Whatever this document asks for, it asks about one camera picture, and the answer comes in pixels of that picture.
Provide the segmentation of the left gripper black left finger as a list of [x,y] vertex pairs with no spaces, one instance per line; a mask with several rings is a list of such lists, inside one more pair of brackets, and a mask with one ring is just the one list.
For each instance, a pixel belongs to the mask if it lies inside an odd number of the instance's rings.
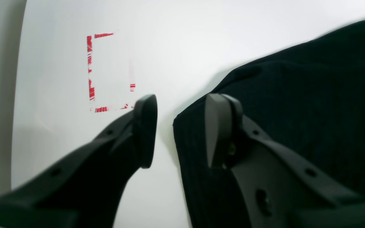
[[146,95],[91,142],[0,196],[3,228],[111,228],[128,180],[153,161],[157,99]]

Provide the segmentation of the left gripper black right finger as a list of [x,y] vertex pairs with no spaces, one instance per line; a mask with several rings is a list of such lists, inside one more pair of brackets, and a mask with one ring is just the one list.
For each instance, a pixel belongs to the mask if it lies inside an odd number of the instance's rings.
[[208,94],[210,168],[233,173],[253,228],[365,228],[365,197],[272,140],[241,103]]

